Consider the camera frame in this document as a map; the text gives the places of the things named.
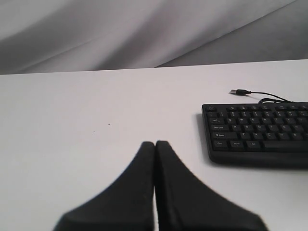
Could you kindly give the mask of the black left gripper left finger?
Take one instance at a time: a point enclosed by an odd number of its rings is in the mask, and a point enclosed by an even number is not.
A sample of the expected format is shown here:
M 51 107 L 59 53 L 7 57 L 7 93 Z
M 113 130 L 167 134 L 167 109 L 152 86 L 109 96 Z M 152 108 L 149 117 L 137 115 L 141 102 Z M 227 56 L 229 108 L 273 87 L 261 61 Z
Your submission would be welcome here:
M 56 231 L 154 230 L 154 144 L 143 142 L 125 171 L 103 192 L 63 214 Z

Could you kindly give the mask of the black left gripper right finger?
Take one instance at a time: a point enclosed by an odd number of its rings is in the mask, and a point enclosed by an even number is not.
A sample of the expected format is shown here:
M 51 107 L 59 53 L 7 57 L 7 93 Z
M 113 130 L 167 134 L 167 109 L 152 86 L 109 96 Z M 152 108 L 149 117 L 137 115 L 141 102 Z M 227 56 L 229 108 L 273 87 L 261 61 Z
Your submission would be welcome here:
M 161 231 L 265 231 L 258 216 L 203 184 L 167 141 L 155 147 L 155 195 Z

